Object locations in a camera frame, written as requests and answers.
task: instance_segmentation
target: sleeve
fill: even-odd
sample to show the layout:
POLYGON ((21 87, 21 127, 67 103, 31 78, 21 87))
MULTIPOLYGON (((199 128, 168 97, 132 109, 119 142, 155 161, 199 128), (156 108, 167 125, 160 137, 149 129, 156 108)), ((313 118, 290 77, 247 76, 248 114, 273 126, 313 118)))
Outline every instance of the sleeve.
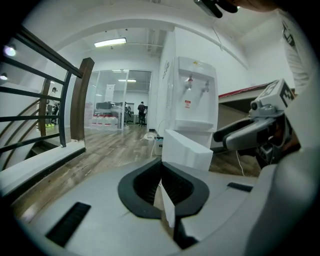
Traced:
POLYGON ((284 51, 290 70, 293 75, 295 94, 300 94, 308 84, 309 75, 305 71, 298 52, 294 47, 284 42, 284 51))

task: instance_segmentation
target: red label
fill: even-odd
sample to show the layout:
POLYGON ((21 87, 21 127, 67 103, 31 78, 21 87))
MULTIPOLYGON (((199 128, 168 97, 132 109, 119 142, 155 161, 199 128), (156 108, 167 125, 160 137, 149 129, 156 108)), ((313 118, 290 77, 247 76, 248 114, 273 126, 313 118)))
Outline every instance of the red label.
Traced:
POLYGON ((191 101, 185 100, 184 102, 185 102, 185 108, 186 108, 186 109, 190 109, 191 101))

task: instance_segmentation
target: sticker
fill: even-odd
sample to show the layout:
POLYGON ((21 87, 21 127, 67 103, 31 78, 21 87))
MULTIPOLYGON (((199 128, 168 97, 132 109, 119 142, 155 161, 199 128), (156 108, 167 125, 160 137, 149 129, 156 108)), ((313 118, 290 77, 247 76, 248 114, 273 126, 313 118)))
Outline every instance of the sticker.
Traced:
POLYGON ((295 99, 293 93, 291 92, 289 86, 285 83, 280 92, 280 98, 283 101, 283 104, 287 108, 288 105, 295 99))
POLYGON ((274 88, 276 88, 277 84, 278 84, 279 80, 275 81, 274 83, 270 84, 262 93, 262 95, 259 96, 259 98, 262 97, 266 97, 269 96, 272 91, 274 90, 274 88))
POLYGON ((199 63, 199 62, 198 62, 198 61, 196 61, 196 60, 193 62, 193 64, 194 64, 194 65, 196 65, 196 66, 202 66, 202 64, 201 64, 201 63, 199 63))
POLYGON ((185 102, 185 108, 186 108, 186 109, 190 109, 191 101, 185 100, 184 102, 185 102))

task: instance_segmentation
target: white plastic surface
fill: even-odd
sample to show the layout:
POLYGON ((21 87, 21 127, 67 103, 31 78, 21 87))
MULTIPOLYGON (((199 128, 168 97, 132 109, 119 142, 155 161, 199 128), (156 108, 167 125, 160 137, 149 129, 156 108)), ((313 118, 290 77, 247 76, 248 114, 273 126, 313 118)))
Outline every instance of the white plastic surface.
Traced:
POLYGON ((162 151, 163 151, 163 140, 156 140, 154 144, 154 153, 156 156, 162 156, 162 151))
POLYGON ((256 100, 261 101, 263 106, 270 104, 275 106, 278 111, 284 111, 294 100, 292 92, 286 84, 284 79, 275 81, 270 84, 256 100))
POLYGON ((162 160, 164 162, 208 171, 213 152, 174 130, 164 131, 162 160))
POLYGON ((160 186, 164 204, 165 217, 169 223, 169 227, 174 228, 176 222, 176 208, 174 203, 170 199, 167 191, 165 190, 164 186, 162 185, 162 180, 160 180, 160 186))

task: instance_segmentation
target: glass wall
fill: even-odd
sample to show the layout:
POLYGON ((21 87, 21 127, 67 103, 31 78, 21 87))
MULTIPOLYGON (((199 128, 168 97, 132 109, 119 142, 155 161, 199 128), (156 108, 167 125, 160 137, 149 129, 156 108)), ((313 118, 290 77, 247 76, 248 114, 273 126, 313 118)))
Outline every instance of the glass wall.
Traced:
POLYGON ((126 125, 138 123, 141 102, 148 109, 150 83, 151 72, 147 71, 93 72, 86 94, 84 126, 101 131, 123 131, 126 125))

